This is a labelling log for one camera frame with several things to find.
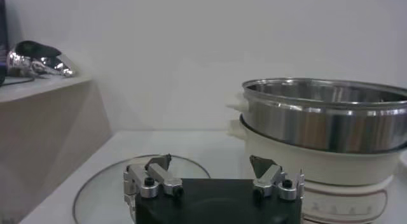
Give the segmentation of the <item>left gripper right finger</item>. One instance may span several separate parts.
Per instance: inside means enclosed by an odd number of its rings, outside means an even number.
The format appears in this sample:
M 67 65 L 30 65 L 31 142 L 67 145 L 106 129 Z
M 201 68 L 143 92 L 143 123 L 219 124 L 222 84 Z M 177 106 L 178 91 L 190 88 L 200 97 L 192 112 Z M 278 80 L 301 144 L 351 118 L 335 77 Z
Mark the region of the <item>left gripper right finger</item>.
M 263 201 L 277 192 L 278 198 L 286 201 L 302 200 L 305 191 L 305 175 L 303 170 L 291 180 L 281 165 L 272 159 L 254 155 L 249 157 L 256 178 L 253 179 L 253 196 L 255 201 Z

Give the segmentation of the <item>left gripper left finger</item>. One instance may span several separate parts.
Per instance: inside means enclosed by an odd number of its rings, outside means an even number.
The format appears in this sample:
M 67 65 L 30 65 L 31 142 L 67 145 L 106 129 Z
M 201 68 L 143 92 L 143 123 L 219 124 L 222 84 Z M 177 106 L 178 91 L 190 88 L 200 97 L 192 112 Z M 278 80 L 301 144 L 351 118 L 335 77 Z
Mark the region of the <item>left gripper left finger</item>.
M 139 194 L 142 198 L 153 199 L 158 196 L 159 188 L 165 195 L 178 199 L 184 194 L 183 181 L 174 177 L 169 171 L 171 155 L 150 158 L 145 164 L 134 163 L 123 171 L 124 194 Z

